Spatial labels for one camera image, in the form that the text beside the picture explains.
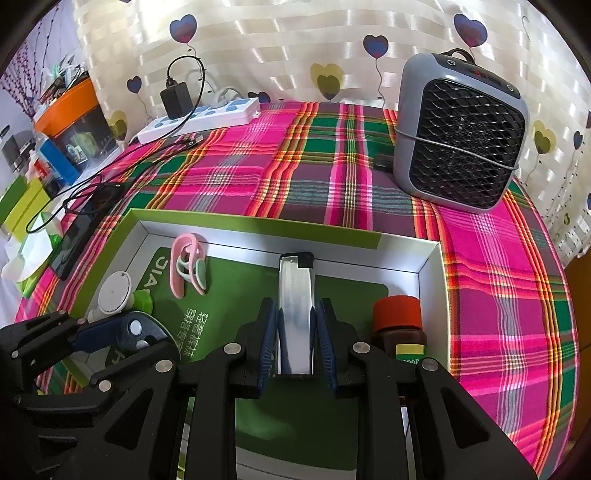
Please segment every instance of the smartphone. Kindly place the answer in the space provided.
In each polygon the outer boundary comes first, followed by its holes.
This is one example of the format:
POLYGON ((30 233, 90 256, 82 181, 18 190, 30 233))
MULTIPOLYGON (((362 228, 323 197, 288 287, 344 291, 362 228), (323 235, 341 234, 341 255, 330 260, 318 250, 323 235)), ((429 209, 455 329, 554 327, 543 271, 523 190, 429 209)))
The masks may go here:
POLYGON ((90 237, 124 194, 122 183, 105 183, 80 209, 84 215, 76 216, 53 252, 51 267, 60 280, 68 278, 90 237))

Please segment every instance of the yellow box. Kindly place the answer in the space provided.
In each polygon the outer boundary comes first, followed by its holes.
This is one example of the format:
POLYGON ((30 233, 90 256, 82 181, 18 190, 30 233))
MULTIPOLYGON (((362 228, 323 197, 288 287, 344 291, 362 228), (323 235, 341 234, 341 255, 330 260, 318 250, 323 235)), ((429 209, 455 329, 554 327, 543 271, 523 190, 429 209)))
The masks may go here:
POLYGON ((33 179, 27 186, 27 191, 6 217, 4 225, 22 242, 27 236, 27 224, 49 202, 49 197, 39 179, 33 179))

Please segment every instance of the red bottle cap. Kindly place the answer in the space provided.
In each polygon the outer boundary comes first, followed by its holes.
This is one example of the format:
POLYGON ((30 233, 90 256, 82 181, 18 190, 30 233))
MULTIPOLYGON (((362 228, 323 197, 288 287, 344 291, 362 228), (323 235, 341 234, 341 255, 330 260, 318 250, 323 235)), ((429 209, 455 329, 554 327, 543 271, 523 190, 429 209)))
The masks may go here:
POLYGON ((421 303, 417 298, 396 295, 374 303, 374 332, 392 327, 423 328, 421 303))

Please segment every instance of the metal screw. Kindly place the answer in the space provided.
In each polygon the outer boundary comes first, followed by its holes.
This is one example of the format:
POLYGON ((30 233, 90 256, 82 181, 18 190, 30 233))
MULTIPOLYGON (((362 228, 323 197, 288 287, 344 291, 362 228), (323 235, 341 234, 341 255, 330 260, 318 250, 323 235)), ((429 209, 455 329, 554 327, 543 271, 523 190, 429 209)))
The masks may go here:
POLYGON ((226 352, 228 355, 236 355, 237 353, 240 353, 240 350, 242 350, 240 343, 234 342, 227 344, 223 348, 223 351, 226 352))
POLYGON ((161 374, 170 372, 173 367, 173 363, 170 360, 161 360, 156 364, 156 371, 161 374))
POLYGON ((433 358, 425 358, 423 361, 421 361, 421 367, 430 372, 434 372, 439 368, 439 364, 436 360, 433 360, 433 358))
POLYGON ((111 389, 111 382, 108 380, 101 380, 99 383, 99 390, 101 392, 108 392, 111 389))
POLYGON ((132 335, 138 336, 142 333, 142 323, 139 320, 133 320, 129 324, 129 331, 132 335))
POLYGON ((355 342, 353 344, 353 351, 357 353, 367 353, 371 350, 371 347, 368 343, 365 342, 355 342))

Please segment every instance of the blue gripper pad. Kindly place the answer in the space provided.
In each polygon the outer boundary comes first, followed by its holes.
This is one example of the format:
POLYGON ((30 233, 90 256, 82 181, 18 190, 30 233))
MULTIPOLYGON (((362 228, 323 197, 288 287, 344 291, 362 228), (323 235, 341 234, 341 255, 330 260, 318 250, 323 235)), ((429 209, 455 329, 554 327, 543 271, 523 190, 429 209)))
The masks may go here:
POLYGON ((322 302, 316 305, 316 328, 318 331, 324 377, 326 378, 328 388, 334 393, 337 389, 335 350, 333 349, 330 338, 330 330, 326 323, 326 313, 324 312, 322 302))
POLYGON ((259 377, 257 387, 259 393, 265 390, 271 368, 273 366, 273 352, 275 349, 275 337, 277 335, 277 308, 275 302, 272 302, 271 308, 267 314, 267 326, 262 339, 261 351, 259 353, 259 377))

